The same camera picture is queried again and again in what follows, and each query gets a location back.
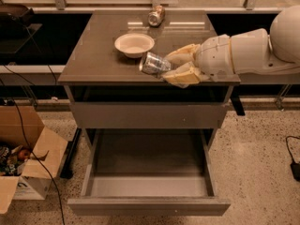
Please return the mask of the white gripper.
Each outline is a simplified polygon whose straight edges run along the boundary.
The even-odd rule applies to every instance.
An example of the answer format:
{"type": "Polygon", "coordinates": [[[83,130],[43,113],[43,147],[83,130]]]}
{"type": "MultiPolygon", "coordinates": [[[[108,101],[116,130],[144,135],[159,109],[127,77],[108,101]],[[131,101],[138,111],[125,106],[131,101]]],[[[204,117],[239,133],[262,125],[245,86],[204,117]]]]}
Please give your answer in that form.
{"type": "Polygon", "coordinates": [[[163,80],[181,88],[209,79],[221,82],[234,75],[231,39],[227,35],[210,37],[202,45],[188,44],[165,59],[178,68],[163,73],[163,80]]]}

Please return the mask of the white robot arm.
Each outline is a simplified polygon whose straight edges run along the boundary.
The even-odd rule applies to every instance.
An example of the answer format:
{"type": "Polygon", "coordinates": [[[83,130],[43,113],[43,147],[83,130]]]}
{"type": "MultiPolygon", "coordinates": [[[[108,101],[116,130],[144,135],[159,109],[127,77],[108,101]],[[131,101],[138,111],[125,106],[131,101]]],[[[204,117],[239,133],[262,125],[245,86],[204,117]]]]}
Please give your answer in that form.
{"type": "Polygon", "coordinates": [[[286,75],[300,68],[300,6],[282,10],[269,30],[210,37],[188,44],[165,59],[173,69],[162,74],[167,83],[187,87],[220,82],[240,74],[286,75]]]}

